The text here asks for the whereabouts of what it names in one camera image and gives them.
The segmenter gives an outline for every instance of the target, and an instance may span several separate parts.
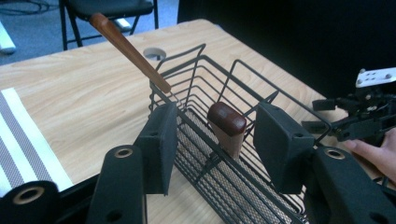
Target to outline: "finger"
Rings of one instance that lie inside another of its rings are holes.
[[[347,140],[344,142],[344,146],[373,164],[381,162],[382,148],[374,147],[361,140]]]

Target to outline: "human hand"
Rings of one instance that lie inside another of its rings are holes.
[[[396,128],[385,133],[381,147],[374,147],[361,140],[347,140],[344,146],[370,161],[393,183],[396,183]]]

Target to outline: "screw hole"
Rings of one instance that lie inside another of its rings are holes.
[[[15,204],[26,204],[31,203],[38,199],[44,193],[44,188],[42,187],[30,187],[19,192],[13,199]]]
[[[130,155],[132,155],[132,153],[134,153],[134,152],[130,148],[121,148],[116,151],[114,156],[117,158],[125,158],[125,157],[129,157]]]
[[[346,158],[346,156],[345,156],[342,152],[340,152],[340,151],[338,151],[338,150],[335,150],[335,149],[329,149],[329,148],[327,148],[327,149],[325,150],[325,153],[326,153],[326,155],[328,155],[329,157],[331,157],[331,158],[333,158],[333,159],[337,159],[337,160],[343,160],[343,159]]]

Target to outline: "striped cloth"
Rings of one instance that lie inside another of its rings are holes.
[[[48,180],[58,190],[72,182],[14,89],[0,94],[0,197],[17,186]]]

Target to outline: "black chair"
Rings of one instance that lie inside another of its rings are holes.
[[[157,0],[152,0],[152,2],[149,0],[59,0],[59,9],[61,13],[64,50],[67,50],[67,45],[71,42],[77,42],[77,45],[82,47],[82,40],[100,36],[81,37],[76,22],[77,18],[88,21],[90,16],[96,12],[102,13],[110,20],[134,17],[134,24],[130,35],[134,33],[140,16],[151,14],[153,11],[155,29],[159,27]],[[75,39],[68,40],[65,10],[67,10],[69,15]]]

